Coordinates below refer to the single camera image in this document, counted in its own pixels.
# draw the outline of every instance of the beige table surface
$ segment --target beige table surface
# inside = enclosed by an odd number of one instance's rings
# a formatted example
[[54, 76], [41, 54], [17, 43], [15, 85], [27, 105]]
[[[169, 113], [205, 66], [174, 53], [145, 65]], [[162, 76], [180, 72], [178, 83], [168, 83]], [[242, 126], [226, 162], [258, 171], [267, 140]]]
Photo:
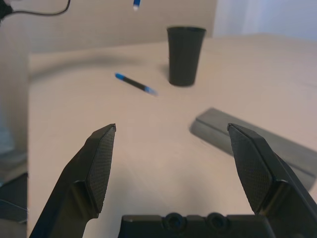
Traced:
[[[166, 42], [31, 56], [29, 231], [67, 162], [110, 123], [117, 133], [104, 209], [85, 238], [115, 238], [123, 214], [252, 212], [233, 158], [189, 132], [210, 107], [317, 150], [317, 43], [206, 39], [191, 88], [168, 83], [167, 63]], [[316, 186], [311, 195], [317, 200]]]

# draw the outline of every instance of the marker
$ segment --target marker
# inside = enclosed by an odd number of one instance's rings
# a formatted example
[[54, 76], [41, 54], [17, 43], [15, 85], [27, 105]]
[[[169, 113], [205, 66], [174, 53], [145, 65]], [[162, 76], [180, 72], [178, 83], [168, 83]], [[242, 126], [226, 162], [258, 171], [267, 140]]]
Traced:
[[152, 89], [152, 88], [150, 88], [148, 86], [145, 86], [145, 85], [143, 85], [141, 83], [138, 83], [138, 82], [136, 82], [136, 81], [134, 81], [134, 80], [132, 80], [130, 78], [127, 78], [126, 76], [124, 76], [124, 75], [122, 75], [120, 73], [115, 73], [115, 77], [117, 79], [120, 79], [120, 80], [122, 80], [122, 81], [124, 81], [124, 82], [126, 82], [128, 84], [131, 84], [132, 86], [134, 86], [136, 88], [139, 88], [139, 89], [141, 89], [141, 90], [143, 90], [143, 91], [145, 91], [145, 92], [147, 92], [149, 94], [152, 94], [152, 95], [155, 95], [155, 96], [158, 95], [154, 89]]
[[133, 9], [134, 9], [135, 11], [139, 10], [140, 2], [141, 2], [141, 0], [134, 0], [134, 2], [133, 2]]

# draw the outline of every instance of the black cable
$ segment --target black cable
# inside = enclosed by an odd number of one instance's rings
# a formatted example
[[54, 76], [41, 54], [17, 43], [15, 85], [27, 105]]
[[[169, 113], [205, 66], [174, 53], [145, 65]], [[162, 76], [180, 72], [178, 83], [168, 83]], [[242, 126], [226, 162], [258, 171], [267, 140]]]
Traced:
[[25, 10], [17, 10], [13, 11], [12, 13], [8, 15], [13, 15], [13, 14], [29, 14], [29, 15], [35, 15], [35, 16], [59, 16], [67, 12], [70, 6], [70, 0], [67, 2], [67, 6], [64, 10], [59, 11], [59, 12], [53, 12], [53, 13], [44, 13], [44, 12], [36, 12], [36, 11], [25, 11]]

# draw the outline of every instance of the gray foam block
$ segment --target gray foam block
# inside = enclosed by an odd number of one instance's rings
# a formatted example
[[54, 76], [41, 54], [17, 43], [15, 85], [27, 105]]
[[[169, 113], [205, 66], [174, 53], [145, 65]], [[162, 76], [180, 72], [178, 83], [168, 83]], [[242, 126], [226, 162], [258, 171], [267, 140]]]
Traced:
[[316, 151], [296, 144], [214, 108], [211, 108], [198, 116], [192, 123], [190, 131], [202, 140], [233, 155], [231, 141], [227, 131], [228, 123], [234, 123], [249, 128], [262, 136], [268, 142], [272, 150], [292, 168], [304, 187], [307, 190], [312, 188], [317, 176]]

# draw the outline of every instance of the black cup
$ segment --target black cup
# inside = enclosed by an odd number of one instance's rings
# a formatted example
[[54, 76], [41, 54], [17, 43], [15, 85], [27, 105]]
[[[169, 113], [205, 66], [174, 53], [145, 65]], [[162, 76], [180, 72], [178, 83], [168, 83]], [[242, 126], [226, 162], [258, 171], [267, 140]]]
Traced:
[[191, 86], [195, 82], [199, 55], [206, 29], [169, 27], [169, 83]]

